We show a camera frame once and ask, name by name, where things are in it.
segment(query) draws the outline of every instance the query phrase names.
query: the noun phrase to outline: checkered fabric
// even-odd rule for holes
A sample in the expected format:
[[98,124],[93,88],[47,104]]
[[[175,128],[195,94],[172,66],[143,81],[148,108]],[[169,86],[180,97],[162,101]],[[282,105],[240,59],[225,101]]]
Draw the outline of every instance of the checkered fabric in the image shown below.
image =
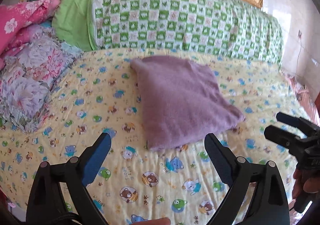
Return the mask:
[[277,20],[240,0],[93,0],[98,48],[177,49],[281,62]]

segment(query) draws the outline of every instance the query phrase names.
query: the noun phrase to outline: black cable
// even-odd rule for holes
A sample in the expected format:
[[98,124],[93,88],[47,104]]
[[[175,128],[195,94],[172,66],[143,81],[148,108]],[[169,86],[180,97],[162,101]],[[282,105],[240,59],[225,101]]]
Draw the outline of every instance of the black cable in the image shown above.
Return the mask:
[[79,223],[81,223],[81,217],[76,214],[76,213],[65,213],[61,216],[59,216],[58,218],[55,218],[53,220],[50,221],[46,221],[46,222],[40,222],[40,223],[36,223],[36,224],[30,224],[30,223],[26,223],[23,222],[23,225],[55,225],[60,221],[64,221],[64,220],[75,220],[78,221]]

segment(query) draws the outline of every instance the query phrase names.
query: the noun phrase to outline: purple cloth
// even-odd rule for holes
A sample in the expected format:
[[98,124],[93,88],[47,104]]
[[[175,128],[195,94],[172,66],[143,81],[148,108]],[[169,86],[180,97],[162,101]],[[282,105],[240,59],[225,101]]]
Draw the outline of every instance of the purple cloth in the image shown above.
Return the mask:
[[134,59],[148,148],[169,149],[234,128],[244,120],[219,91],[212,70],[174,56]]

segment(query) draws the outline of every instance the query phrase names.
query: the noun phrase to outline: yellow bed sheet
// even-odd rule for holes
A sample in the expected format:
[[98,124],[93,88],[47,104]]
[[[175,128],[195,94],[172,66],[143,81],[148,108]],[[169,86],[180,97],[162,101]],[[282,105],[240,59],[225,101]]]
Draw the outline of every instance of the yellow bed sheet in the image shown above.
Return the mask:
[[[275,123],[279,111],[308,117],[277,66],[174,50],[87,52],[52,94],[52,114],[38,132],[23,134],[14,131],[14,126],[2,127],[0,186],[4,193],[26,208],[41,161],[57,164],[79,156],[101,132],[108,132],[111,150],[87,189],[109,224],[165,216],[172,224],[206,224],[228,187],[221,183],[203,141],[157,153],[147,150],[143,102],[129,62],[151,55],[189,58],[212,68],[224,97],[246,116],[237,128],[218,138],[235,155],[250,162],[275,161],[291,200],[295,160],[287,150],[267,141],[263,130]],[[68,209],[75,212],[67,187],[62,190]],[[244,217],[252,192],[250,186],[236,221]]]

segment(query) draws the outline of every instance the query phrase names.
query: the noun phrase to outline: blue gripper pad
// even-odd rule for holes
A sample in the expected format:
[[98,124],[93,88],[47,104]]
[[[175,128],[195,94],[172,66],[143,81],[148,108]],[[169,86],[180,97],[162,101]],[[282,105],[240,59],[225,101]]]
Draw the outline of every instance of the blue gripper pad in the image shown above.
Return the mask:
[[[215,139],[212,138],[212,135],[213,134],[208,134],[204,139],[205,150],[207,151],[207,154],[210,157],[212,164],[217,170],[217,173],[221,181],[227,184],[229,187],[231,187],[233,185],[232,167],[230,163],[226,160],[226,157],[229,157],[229,159],[234,158],[234,160],[236,159],[236,157],[229,148],[223,147],[216,137]],[[226,155],[226,157],[222,154],[216,143],[219,143],[220,146],[223,148],[223,154]]]
[[110,135],[107,133],[102,133],[100,136],[103,136],[103,140],[95,149],[94,153],[91,155],[83,169],[82,184],[84,186],[87,186],[87,184],[90,184],[94,181],[111,148]]

